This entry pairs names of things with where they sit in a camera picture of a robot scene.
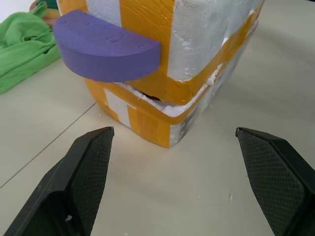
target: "white styrofoam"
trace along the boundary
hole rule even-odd
[[[232,0],[176,0],[168,76],[186,81],[200,73],[222,46]]]
[[[220,74],[218,80],[210,87],[207,93],[200,100],[199,104],[191,111],[191,113],[186,117],[186,119],[177,125],[171,125],[170,129],[170,146],[176,145],[180,140],[188,133],[191,129],[194,121],[198,118],[200,114],[211,104],[216,94],[220,90],[221,86],[230,78],[231,74],[235,70],[237,63],[244,53],[248,45],[249,40],[242,46],[239,52],[232,58],[230,63]]]
[[[105,94],[107,105],[117,114],[119,121],[130,128],[128,104],[107,89],[105,89]]]
[[[253,10],[253,0],[234,0],[231,5],[229,24],[225,36],[230,37],[235,33],[248,18]]]
[[[89,12],[109,23],[121,27],[119,0],[86,0]]]

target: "purple foam semicircle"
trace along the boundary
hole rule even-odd
[[[82,11],[61,16],[53,31],[65,65],[80,76],[101,82],[125,82],[158,70],[158,41]]]

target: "styrofoam crumb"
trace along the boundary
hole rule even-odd
[[[227,40],[229,39],[229,37],[225,37],[222,43],[222,46],[227,42]]]
[[[166,115],[170,117],[178,117],[182,113],[184,113],[186,110],[189,109],[189,107],[192,106],[196,102],[196,100],[199,98],[199,96],[203,93],[203,91],[208,87],[214,84],[214,81],[216,77],[218,76],[219,70],[222,67],[222,64],[217,67],[217,69],[213,72],[213,74],[210,76],[208,81],[201,87],[199,92],[195,97],[192,98],[192,100],[187,103],[186,105],[176,105],[174,103],[170,102],[161,102],[161,101],[156,101],[148,98],[146,95],[141,93],[140,91],[134,89],[130,85],[124,84],[124,83],[117,83],[117,85],[127,89],[128,91],[132,92],[134,95],[136,95],[139,99],[145,100],[154,107],[156,107],[158,110],[161,112],[165,113]]]

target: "textured black surface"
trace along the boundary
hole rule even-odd
[[[106,182],[113,127],[77,138],[22,207],[5,236],[90,236]]]
[[[70,186],[73,201],[88,236],[103,196],[111,145],[111,140],[106,136],[94,140]]]
[[[283,236],[305,198],[304,185],[269,142],[238,132],[252,190],[275,236]]]

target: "white floor tile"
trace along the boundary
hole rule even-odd
[[[0,96],[0,188],[94,104],[61,60]]]

